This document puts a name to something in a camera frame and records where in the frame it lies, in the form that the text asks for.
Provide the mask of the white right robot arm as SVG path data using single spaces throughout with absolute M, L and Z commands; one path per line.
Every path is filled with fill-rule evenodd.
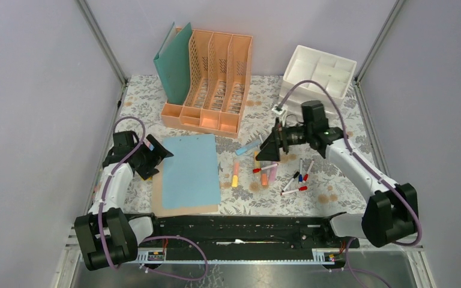
M 295 145 L 308 144 L 355 185 L 367 202 L 362 214 L 342 212 L 325 220 L 320 231 L 323 244 L 335 247 L 344 238 L 366 238 L 375 247 L 401 244 L 401 239 L 420 236 L 416 189 L 400 185 L 363 158 L 347 134 L 330 127 L 324 105 L 319 100 L 301 105 L 302 124 L 284 126 L 277 118 L 271 134 L 260 146 L 258 161 L 279 161 Z

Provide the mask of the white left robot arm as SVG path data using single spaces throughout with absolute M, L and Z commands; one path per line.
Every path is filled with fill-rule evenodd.
M 156 246 L 161 228 L 155 216 L 126 214 L 125 195 L 135 175 L 142 179 L 158 174 L 157 166 L 173 154 L 151 134 L 140 140 L 134 131 L 113 134 L 113 146 L 103 160 L 103 181 L 88 213 L 74 222 L 74 230 L 86 268 L 95 271 L 118 267 L 137 258 L 141 242 Z

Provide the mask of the green folder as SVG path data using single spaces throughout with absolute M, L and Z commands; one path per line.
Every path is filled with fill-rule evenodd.
M 190 89 L 188 44 L 191 36 L 190 23 L 180 31 L 173 23 L 153 60 L 170 104 L 182 105 Z

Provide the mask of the light blue folder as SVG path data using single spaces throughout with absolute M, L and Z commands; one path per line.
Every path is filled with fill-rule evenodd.
M 163 160 L 162 205 L 167 209 L 219 205 L 221 202 L 215 135 L 168 137 L 173 153 Z

